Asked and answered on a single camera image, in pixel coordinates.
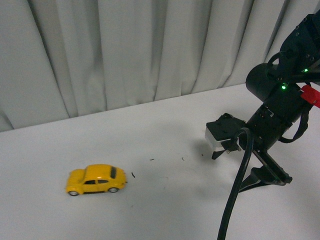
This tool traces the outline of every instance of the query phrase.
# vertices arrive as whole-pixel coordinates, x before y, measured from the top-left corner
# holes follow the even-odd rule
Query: green led light
[[[286,90],[287,87],[288,87],[288,83],[283,83],[283,84],[281,85],[281,89],[282,89],[283,91]]]

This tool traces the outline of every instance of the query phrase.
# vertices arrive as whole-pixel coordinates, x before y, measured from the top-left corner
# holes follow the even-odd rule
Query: black cable
[[[228,201],[226,202],[226,205],[225,205],[225,209],[224,209],[224,212],[222,215],[217,240],[226,239],[226,234],[227,234],[227,229],[228,229],[228,224],[229,224],[229,220],[231,217],[231,213],[234,208],[234,205],[235,205],[235,202],[236,202],[236,199],[237,199],[237,196],[238,196],[241,184],[242,184],[242,180],[244,179],[244,176],[245,176],[248,164],[249,164],[249,160],[251,157],[251,153],[252,153],[252,150],[254,147],[254,139],[253,139],[251,131],[246,127],[241,128],[236,133],[236,135],[234,137],[235,140],[237,140],[237,138],[241,134],[246,134],[245,152],[244,152],[244,156],[243,156],[241,165],[239,167],[238,173],[236,174]]]

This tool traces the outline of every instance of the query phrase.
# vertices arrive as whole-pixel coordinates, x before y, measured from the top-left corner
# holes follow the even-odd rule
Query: car wheel
[[[70,191],[69,194],[70,194],[71,196],[78,196],[78,195],[79,195],[79,193],[76,192],[76,191]]]
[[[109,188],[108,191],[109,191],[110,193],[116,193],[116,192],[118,192],[118,190],[119,190],[119,189],[116,188],[116,187],[111,187],[111,188]]]

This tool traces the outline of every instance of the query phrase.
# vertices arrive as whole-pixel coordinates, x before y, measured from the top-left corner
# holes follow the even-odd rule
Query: car window
[[[98,180],[98,184],[105,184],[105,183],[107,183],[107,182],[108,182],[108,180],[103,180],[103,179]]]
[[[115,179],[116,178],[116,174],[117,174],[117,169],[114,166],[112,166],[111,167],[111,171],[110,171],[110,177],[112,179]]]
[[[84,184],[90,184],[90,185],[92,185],[92,184],[96,184],[96,183],[95,183],[95,180],[89,180],[89,181],[85,181]]]

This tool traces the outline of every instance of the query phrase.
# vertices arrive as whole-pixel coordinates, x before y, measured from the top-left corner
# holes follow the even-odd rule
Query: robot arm
[[[242,182],[240,192],[265,185],[285,185],[290,177],[268,154],[276,141],[290,143],[302,136],[308,127],[309,111],[320,107],[320,92],[310,82],[320,81],[320,11],[309,14],[283,42],[280,52],[268,63],[254,67],[247,76],[246,87],[263,104],[245,122],[225,113],[217,121],[206,124],[205,137],[213,149],[212,159],[223,152],[245,149],[246,140],[233,140],[236,132],[246,127],[254,138],[252,152],[263,164],[253,168]],[[296,83],[306,83],[300,88]],[[293,139],[282,137],[301,118]]]

